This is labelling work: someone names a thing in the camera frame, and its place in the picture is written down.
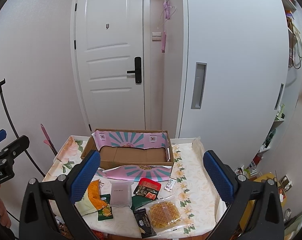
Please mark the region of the person's left hand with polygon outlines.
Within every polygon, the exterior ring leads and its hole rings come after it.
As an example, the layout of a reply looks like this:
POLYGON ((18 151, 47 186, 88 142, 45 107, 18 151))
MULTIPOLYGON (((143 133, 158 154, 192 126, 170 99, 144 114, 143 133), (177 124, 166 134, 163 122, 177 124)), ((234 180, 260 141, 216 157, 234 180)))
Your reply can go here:
POLYGON ((6 210, 6 207, 2 201, 2 199, 0 198, 0 224, 2 226, 5 226, 6 228, 10 228, 12 223, 11 223, 11 220, 8 216, 8 213, 7 213, 7 210, 6 210))

